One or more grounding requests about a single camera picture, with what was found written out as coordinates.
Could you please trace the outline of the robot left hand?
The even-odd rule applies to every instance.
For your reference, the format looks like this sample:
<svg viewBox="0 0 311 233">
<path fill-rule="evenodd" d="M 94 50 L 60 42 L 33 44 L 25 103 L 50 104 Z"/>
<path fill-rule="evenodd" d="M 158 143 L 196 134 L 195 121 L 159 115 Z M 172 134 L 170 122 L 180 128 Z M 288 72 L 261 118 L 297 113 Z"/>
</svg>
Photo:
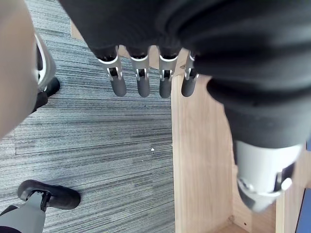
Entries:
<svg viewBox="0 0 311 233">
<path fill-rule="evenodd" d="M 224 106 L 243 203 L 254 212 L 292 183 L 311 135 L 311 3 L 308 0 L 63 0 L 116 95 L 126 87 L 124 46 L 142 97 L 149 95 L 149 49 L 157 46 L 161 97 L 171 94 L 187 49 L 182 95 L 199 75 Z"/>
</svg>

